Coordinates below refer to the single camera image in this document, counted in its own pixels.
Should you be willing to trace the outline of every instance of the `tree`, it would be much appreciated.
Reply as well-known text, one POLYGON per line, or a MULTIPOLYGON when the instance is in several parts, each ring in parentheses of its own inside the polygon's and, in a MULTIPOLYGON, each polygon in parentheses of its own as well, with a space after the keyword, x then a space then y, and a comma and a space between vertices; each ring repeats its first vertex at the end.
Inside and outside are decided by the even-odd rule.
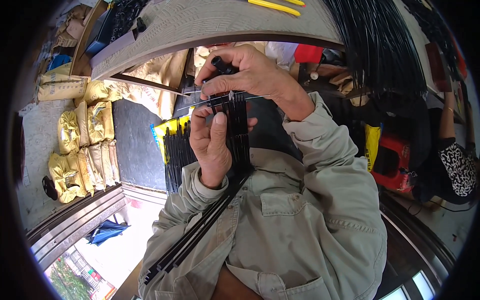
POLYGON ((90 286, 70 269, 63 257, 53 263, 49 277, 52 286, 64 300, 90 300, 90 286))

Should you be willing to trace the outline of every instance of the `fingernail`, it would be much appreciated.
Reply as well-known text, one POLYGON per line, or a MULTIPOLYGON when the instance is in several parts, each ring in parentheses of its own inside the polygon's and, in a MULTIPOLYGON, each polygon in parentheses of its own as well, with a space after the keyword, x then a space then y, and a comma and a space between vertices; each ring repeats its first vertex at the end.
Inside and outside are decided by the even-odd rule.
POLYGON ((205 83, 204 85, 202 85, 202 93, 208 96, 213 95, 215 94, 215 87, 213 86, 213 84, 205 83))
POLYGON ((227 121, 227 116, 220 111, 214 116, 214 121, 219 125, 223 125, 227 121))

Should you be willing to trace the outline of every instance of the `blue umbrella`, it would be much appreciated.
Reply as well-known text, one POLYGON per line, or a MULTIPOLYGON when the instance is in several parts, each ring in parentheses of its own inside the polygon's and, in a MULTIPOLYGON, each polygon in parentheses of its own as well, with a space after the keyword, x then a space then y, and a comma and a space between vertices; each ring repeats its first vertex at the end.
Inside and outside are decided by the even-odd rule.
POLYGON ((130 225, 122 225, 114 223, 110 220, 106 220, 92 232, 90 232, 85 238, 89 244, 100 246, 103 242, 109 238, 116 237, 121 234, 130 225))

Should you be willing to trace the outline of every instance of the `black and white patterned shirt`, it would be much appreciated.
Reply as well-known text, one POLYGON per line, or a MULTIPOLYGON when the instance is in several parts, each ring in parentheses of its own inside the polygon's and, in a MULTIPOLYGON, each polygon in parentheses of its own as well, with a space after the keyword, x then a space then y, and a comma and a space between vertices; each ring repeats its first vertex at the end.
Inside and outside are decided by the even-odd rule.
POLYGON ((461 197, 468 196, 477 185, 477 176, 473 155, 475 148, 468 152, 461 148, 455 139, 444 139, 447 147, 439 147, 438 155, 452 181, 455 194, 461 197))

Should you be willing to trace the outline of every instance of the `white round knob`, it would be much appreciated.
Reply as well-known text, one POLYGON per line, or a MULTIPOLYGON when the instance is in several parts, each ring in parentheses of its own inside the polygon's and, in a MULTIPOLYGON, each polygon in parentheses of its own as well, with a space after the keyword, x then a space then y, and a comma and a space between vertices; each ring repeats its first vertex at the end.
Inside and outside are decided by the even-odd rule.
POLYGON ((318 73, 317 72, 310 73, 310 78, 312 78, 313 80, 317 80, 318 79, 318 73))

